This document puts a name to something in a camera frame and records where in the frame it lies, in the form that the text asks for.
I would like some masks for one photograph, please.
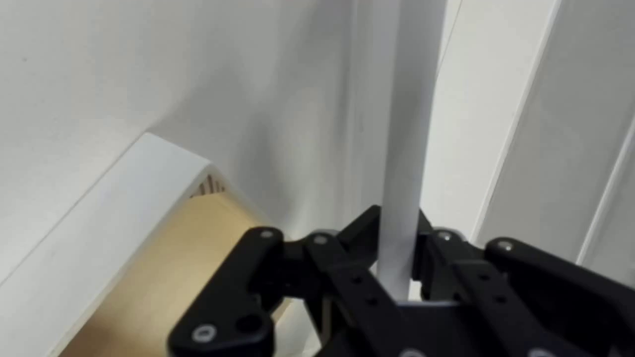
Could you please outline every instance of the wooden board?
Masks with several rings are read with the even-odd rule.
[[[242,233],[256,225],[252,215],[222,193],[185,203],[62,356],[167,356],[171,328]]]

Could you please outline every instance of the bolt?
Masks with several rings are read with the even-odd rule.
[[[272,239],[272,237],[274,237],[272,231],[262,231],[262,233],[260,233],[260,239]]]
[[[528,357],[556,357],[554,354],[550,354],[548,350],[530,350]]]
[[[214,342],[216,338],[216,326],[199,326],[195,332],[193,332],[193,342],[195,344],[210,344]]]
[[[328,243],[330,243],[328,237],[316,237],[316,239],[314,239],[314,245],[318,245],[318,247],[324,247],[324,245],[328,245]]]
[[[453,241],[453,235],[449,235],[449,233],[439,233],[437,235],[441,241],[445,241],[445,243],[451,243]]]
[[[419,350],[403,350],[399,357],[425,357]]]
[[[512,253],[512,249],[514,249],[514,245],[510,241],[500,241],[496,247],[506,253]]]

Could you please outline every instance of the black mechanical part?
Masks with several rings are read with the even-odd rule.
[[[512,239],[484,251],[421,215],[397,306],[369,273],[379,207],[337,237],[248,231],[169,338],[173,357],[270,357],[270,314],[304,300],[320,357],[635,357],[635,293]]]

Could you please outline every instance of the black metal bracket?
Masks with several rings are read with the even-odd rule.
[[[635,357],[635,293],[512,239],[484,251],[421,215],[413,281],[397,306],[369,267],[379,207],[337,237],[284,243],[248,231],[169,338],[175,357],[270,357],[272,312],[306,304],[320,357]]]

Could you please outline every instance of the screw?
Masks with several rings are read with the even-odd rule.
[[[453,235],[449,235],[449,233],[439,233],[437,235],[441,241],[445,241],[445,243],[451,243],[453,241]]]
[[[419,350],[403,350],[399,357],[425,357]]]
[[[506,253],[512,253],[512,249],[514,249],[514,245],[510,241],[500,241],[496,247]]]
[[[195,344],[210,344],[214,342],[216,338],[216,326],[199,326],[195,332],[193,332],[193,342]]]
[[[316,239],[314,239],[314,245],[318,245],[318,247],[324,247],[324,245],[328,245],[328,243],[330,243],[328,237],[316,237]]]
[[[272,237],[274,237],[272,231],[262,231],[262,233],[260,233],[260,239],[272,239]]]
[[[556,357],[554,354],[550,354],[548,350],[530,350],[528,357]]]

